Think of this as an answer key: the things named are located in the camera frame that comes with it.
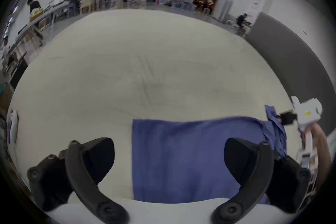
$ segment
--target blue cloth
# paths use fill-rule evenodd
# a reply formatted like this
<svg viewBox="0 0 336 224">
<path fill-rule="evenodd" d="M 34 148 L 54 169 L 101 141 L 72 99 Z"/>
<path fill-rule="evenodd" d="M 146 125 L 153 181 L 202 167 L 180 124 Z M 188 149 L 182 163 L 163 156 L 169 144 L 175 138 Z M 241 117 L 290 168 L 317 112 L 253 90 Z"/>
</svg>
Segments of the blue cloth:
<svg viewBox="0 0 336 224">
<path fill-rule="evenodd" d="M 134 199 L 184 203 L 232 198 L 240 185 L 224 162 L 228 138 L 256 144 L 270 142 L 283 156 L 286 134 L 274 107 L 266 106 L 269 121 L 251 117 L 171 122 L 133 120 L 132 179 Z"/>
</svg>

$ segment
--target table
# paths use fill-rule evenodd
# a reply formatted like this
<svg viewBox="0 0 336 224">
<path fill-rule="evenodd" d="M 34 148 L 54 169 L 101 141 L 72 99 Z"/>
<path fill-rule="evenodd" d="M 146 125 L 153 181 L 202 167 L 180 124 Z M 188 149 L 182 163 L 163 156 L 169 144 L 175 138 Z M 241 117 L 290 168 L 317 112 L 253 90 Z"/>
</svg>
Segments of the table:
<svg viewBox="0 0 336 224">
<path fill-rule="evenodd" d="M 19 114 L 17 168 L 27 181 L 30 167 L 71 140 L 110 137 L 115 162 L 99 189 L 132 199 L 134 118 L 266 120 L 265 104 L 292 109 L 277 76 L 244 39 L 169 12 L 94 12 L 54 37 L 15 90 L 9 109 Z M 286 131 L 290 154 L 295 138 L 302 145 Z"/>
<path fill-rule="evenodd" d="M 28 23 L 22 30 L 21 32 L 19 33 L 19 35 L 17 36 L 17 38 L 15 39 L 15 43 L 14 45 L 11 47 L 11 49 L 9 50 L 8 54 L 10 54 L 11 52 L 13 52 L 17 46 L 19 45 L 20 41 L 34 28 L 36 28 L 35 24 L 40 22 L 41 20 L 45 19 L 46 17 L 48 16 L 53 16 L 52 17 L 52 21 L 51 21 L 51 27 L 52 27 L 52 30 L 51 30 L 51 34 L 53 32 L 53 27 L 54 27 L 54 20 L 55 20 L 55 13 L 56 11 L 60 10 L 60 9 L 63 9 L 65 8 L 66 6 L 69 5 L 69 2 L 64 2 L 64 3 L 61 3 L 57 6 L 54 6 L 52 8 L 50 8 L 47 12 L 43 13 L 41 16 L 37 17 L 35 20 L 33 20 L 32 22 Z M 36 51 L 38 51 L 37 49 L 37 46 L 36 44 L 33 42 L 33 45 L 36 49 Z"/>
</svg>

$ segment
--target chair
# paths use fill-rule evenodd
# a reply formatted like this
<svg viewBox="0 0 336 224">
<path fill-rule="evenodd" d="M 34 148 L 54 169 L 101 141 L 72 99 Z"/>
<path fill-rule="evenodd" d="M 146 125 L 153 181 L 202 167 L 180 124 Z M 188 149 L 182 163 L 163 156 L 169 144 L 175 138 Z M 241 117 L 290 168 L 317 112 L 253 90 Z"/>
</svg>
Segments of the chair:
<svg viewBox="0 0 336 224">
<path fill-rule="evenodd" d="M 203 10 L 203 14 L 207 14 L 207 15 L 209 15 L 209 14 L 210 14 L 210 8 L 205 8 L 205 9 Z"/>
<path fill-rule="evenodd" d="M 99 8 L 99 3 L 102 3 L 102 8 L 105 9 L 105 0 L 96 0 L 96 5 L 97 5 L 97 11 L 100 9 Z"/>
<path fill-rule="evenodd" d="M 76 11 L 76 3 L 70 3 L 68 6 L 68 10 L 66 11 L 68 14 L 68 18 L 70 16 L 70 12 L 73 11 L 73 15 L 75 16 L 77 11 Z"/>
<path fill-rule="evenodd" d="M 83 13 L 83 8 L 89 8 L 89 13 L 91 13 L 91 6 L 92 6 L 93 0 L 82 0 L 81 6 L 80 6 L 80 14 Z"/>
</svg>

